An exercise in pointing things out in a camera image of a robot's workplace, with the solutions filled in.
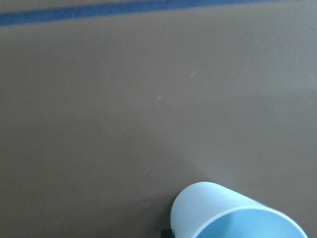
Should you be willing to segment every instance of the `cup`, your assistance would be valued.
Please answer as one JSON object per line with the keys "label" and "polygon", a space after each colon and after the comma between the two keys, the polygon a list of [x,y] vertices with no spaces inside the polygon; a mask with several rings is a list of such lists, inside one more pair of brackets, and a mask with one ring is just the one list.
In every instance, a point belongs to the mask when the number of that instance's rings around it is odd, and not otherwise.
{"label": "cup", "polygon": [[175,238],[307,238],[288,216],[213,182],[198,182],[175,199]]}

